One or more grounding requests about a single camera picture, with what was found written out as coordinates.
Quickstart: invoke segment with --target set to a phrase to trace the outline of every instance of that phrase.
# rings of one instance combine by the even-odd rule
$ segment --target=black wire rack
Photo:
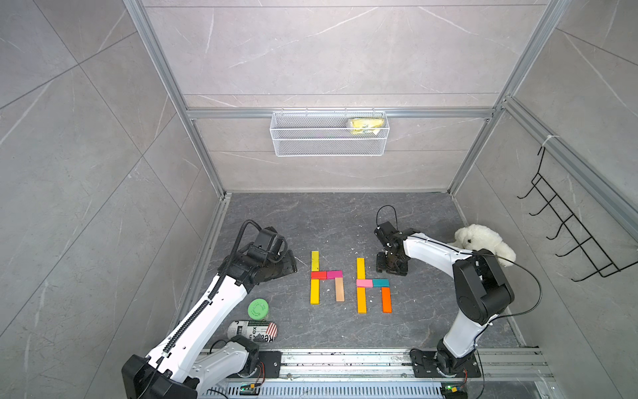
[[[570,236],[572,236],[572,239],[577,244],[575,247],[573,247],[568,252],[566,252],[566,253],[564,253],[562,255],[558,255],[558,254],[555,254],[555,255],[557,257],[565,257],[565,256],[569,255],[570,253],[576,251],[578,248],[580,248],[581,251],[583,252],[583,254],[585,254],[587,259],[591,263],[591,265],[594,267],[594,269],[596,269],[596,271],[588,274],[587,276],[585,276],[583,278],[579,278],[579,279],[572,279],[572,281],[581,282],[583,280],[587,280],[589,277],[592,277],[593,275],[599,275],[601,277],[609,277],[611,275],[614,275],[614,274],[618,273],[619,271],[625,270],[626,268],[628,268],[630,266],[638,264],[638,260],[637,260],[636,262],[631,263],[631,264],[629,264],[629,265],[627,265],[625,267],[618,267],[618,265],[616,265],[616,263],[609,257],[607,252],[605,252],[605,250],[600,246],[598,241],[596,241],[596,239],[591,235],[591,233],[587,229],[587,227],[585,227],[585,225],[582,224],[582,221],[580,219],[578,219],[578,217],[576,217],[576,215],[572,211],[572,209],[567,205],[567,203],[565,203],[565,201],[560,197],[560,195],[558,195],[556,190],[554,190],[554,188],[551,186],[551,184],[549,184],[549,182],[547,180],[545,180],[543,175],[540,173],[540,167],[543,164],[543,157],[545,156],[545,147],[541,147],[538,150],[537,156],[538,155],[540,155],[540,162],[538,163],[538,170],[536,171],[536,174],[531,179],[531,188],[527,192],[527,194],[523,195],[522,197],[518,197],[518,198],[519,199],[525,199],[525,198],[527,198],[527,196],[532,191],[536,190],[536,192],[538,192],[540,194],[540,196],[545,200],[545,205],[542,208],[540,208],[540,211],[538,211],[536,213],[531,213],[530,212],[530,216],[536,216],[536,215],[540,214],[542,211],[544,211],[546,208],[549,208],[556,215],[558,220],[561,221],[560,226],[558,227],[558,231],[556,231],[556,234],[553,237],[547,236],[547,239],[549,239],[549,240],[556,239],[558,237],[558,234],[560,233],[561,229],[564,227],[567,230],[567,232],[570,234]],[[548,187],[548,189],[550,189],[550,191],[551,191],[550,195],[546,196],[545,194],[543,194],[543,192],[541,192],[538,189],[538,184],[541,183],[541,182],[545,183],[545,185]],[[555,204],[562,203],[565,206],[565,208],[568,210],[567,217],[563,219],[560,216],[560,214],[557,212],[555,206],[552,205],[552,203],[555,203]],[[580,234],[580,236],[583,236],[583,237],[581,237],[581,240],[578,240],[576,238],[576,235],[572,232],[572,229],[570,229],[570,227],[567,225],[567,222],[569,220],[571,220],[571,219],[574,219],[576,221],[577,225],[582,227],[582,231],[585,233],[584,235]],[[605,264],[605,266],[599,267],[597,265],[597,263],[594,262],[594,260],[592,259],[592,256],[590,256],[590,254],[587,252],[587,250],[583,246],[586,243],[589,243],[590,246],[594,245],[600,250],[600,253],[603,255],[603,258],[606,259],[606,261],[603,262]]]

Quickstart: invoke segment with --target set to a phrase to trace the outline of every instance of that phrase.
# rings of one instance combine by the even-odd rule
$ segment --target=teal wooden block
[[[372,279],[373,287],[390,287],[390,281],[387,278],[373,278]]]

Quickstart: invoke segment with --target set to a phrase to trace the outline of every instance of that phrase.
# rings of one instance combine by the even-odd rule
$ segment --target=gray marble floor
[[[279,336],[268,348],[326,347],[434,347],[452,325],[458,311],[452,279],[443,272],[412,260],[408,276],[379,275],[375,271],[380,243],[373,231],[377,209],[391,204],[399,226],[452,242],[463,226],[446,193],[259,193],[233,194],[202,290],[210,284],[222,259],[230,252],[241,223],[248,218],[283,234],[298,259],[299,272],[263,283],[230,312],[211,339],[225,339],[232,320],[246,320],[255,298],[270,304],[269,320]],[[385,208],[380,220],[392,220]],[[246,229],[243,243],[255,237]],[[334,284],[321,282],[320,304],[310,305],[310,252],[320,253],[321,270],[343,270],[346,301],[337,303]],[[382,313],[381,292],[367,290],[367,314],[357,313],[356,259],[366,259],[368,278],[388,278],[392,313]],[[479,342],[483,347],[517,347],[506,320],[497,320]],[[468,383],[476,397],[481,382]],[[536,398],[532,382],[488,382],[482,398]]]

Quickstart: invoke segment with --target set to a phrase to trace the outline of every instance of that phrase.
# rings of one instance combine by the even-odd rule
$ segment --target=marble wall
[[[638,204],[637,20],[635,1],[572,1],[517,93],[634,204]]]
[[[491,106],[544,5],[476,3],[154,0],[147,12],[192,107]]]
[[[0,19],[0,398],[124,397],[216,195],[120,0]]]
[[[631,1],[572,1],[516,94],[635,203],[637,13],[638,4]],[[517,323],[528,343],[543,349],[567,396],[632,398],[638,389],[633,377],[638,367],[638,267],[608,278],[571,280],[592,272],[591,264],[580,250],[555,256],[573,248],[574,240],[565,229],[554,241],[546,238],[560,221],[547,209],[528,214],[544,204],[537,193],[517,198],[531,187],[538,149],[531,135],[504,117],[457,200],[468,222],[501,232],[518,259],[541,279],[543,303]],[[541,172],[618,266],[638,260],[638,243],[548,154]],[[558,211],[566,217],[563,206]],[[570,226],[577,238],[584,237],[582,228]],[[586,247],[601,264],[603,254]],[[524,310],[537,295],[535,283],[519,270],[507,273],[517,290],[512,310]]]
[[[230,192],[445,191],[482,124],[481,118],[391,119],[383,156],[277,157],[270,119],[197,121]]]
[[[191,108],[491,107],[545,8],[542,0],[144,4]],[[482,123],[391,120],[386,153],[374,158],[278,158],[266,120],[198,125],[231,192],[444,191]]]

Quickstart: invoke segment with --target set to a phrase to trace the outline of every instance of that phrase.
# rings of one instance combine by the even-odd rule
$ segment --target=pink wooden block
[[[370,280],[370,279],[365,279],[365,280],[357,279],[357,287],[360,287],[360,288],[372,288],[373,287],[372,280]]]
[[[343,278],[343,272],[341,270],[333,270],[328,271],[328,280],[333,280],[335,278]]]

